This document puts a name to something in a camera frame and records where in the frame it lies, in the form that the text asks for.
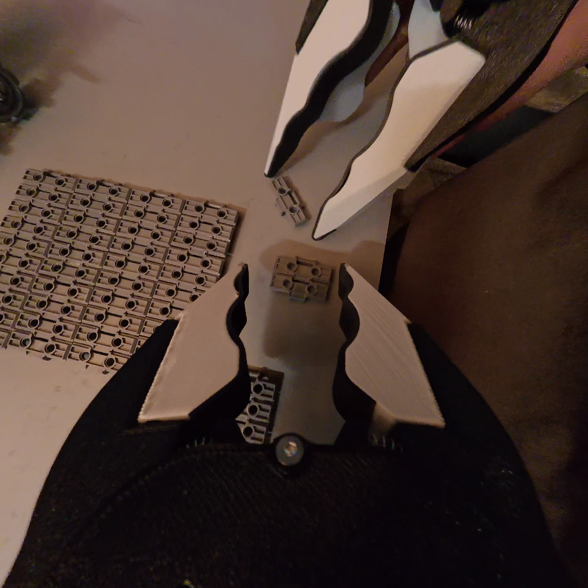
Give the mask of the yellow black toy vehicle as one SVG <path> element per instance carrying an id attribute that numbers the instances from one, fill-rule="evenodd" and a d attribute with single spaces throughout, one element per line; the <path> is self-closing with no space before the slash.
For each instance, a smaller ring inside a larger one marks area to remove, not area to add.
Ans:
<path id="1" fill-rule="evenodd" d="M 1 123 L 20 120 L 24 103 L 18 79 L 1 65 Z"/>

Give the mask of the grey tread link segment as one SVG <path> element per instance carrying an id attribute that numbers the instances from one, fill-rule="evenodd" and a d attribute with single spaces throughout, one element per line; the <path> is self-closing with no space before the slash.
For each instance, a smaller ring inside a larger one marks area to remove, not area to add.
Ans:
<path id="1" fill-rule="evenodd" d="M 298 256 L 282 255 L 276 258 L 270 289 L 299 302 L 326 302 L 334 274 L 333 266 Z"/>

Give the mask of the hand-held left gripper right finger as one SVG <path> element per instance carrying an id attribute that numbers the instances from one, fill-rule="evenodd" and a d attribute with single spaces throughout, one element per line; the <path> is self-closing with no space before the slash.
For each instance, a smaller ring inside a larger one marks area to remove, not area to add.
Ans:
<path id="1" fill-rule="evenodd" d="M 344 342 L 337 356 L 337 411 L 353 429 L 386 434 L 409 423 L 444 428 L 410 322 L 351 265 L 339 268 Z"/>

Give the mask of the grey tread link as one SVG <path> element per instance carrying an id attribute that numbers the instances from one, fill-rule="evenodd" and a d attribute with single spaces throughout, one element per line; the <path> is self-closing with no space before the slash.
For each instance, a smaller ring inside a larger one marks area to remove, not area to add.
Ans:
<path id="1" fill-rule="evenodd" d="M 275 207 L 279 216 L 294 227 L 307 223 L 310 216 L 293 182 L 288 177 L 278 176 L 272 178 L 271 183 L 276 192 Z"/>

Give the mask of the large grey tread link mat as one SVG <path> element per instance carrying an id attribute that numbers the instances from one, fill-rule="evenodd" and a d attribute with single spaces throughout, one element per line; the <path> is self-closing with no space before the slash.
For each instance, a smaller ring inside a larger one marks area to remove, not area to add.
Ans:
<path id="1" fill-rule="evenodd" d="M 1 349 L 118 370 L 217 283 L 239 211 L 27 169 L 1 217 Z"/>

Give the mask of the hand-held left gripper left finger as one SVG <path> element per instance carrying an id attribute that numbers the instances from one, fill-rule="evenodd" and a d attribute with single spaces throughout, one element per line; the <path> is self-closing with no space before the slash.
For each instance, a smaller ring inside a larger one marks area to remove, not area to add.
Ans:
<path id="1" fill-rule="evenodd" d="M 234 419 L 251 393 L 240 333 L 249 293 L 246 263 L 232 266 L 180 314 L 143 402 L 139 423 Z"/>

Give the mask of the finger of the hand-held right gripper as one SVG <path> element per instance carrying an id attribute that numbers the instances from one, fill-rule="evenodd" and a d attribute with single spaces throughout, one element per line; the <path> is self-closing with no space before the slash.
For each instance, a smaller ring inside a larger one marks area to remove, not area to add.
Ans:
<path id="1" fill-rule="evenodd" d="M 296 40 L 264 174 L 273 178 L 317 121 L 342 122 L 400 24 L 396 1 L 311 1 Z"/>
<path id="2" fill-rule="evenodd" d="M 321 207 L 314 240 L 335 231 L 388 189 L 408 184 L 409 158 L 486 60 L 464 42 L 449 39 L 440 10 L 430 1 L 413 4 L 408 49 L 410 60 L 392 91 L 387 118 Z"/>

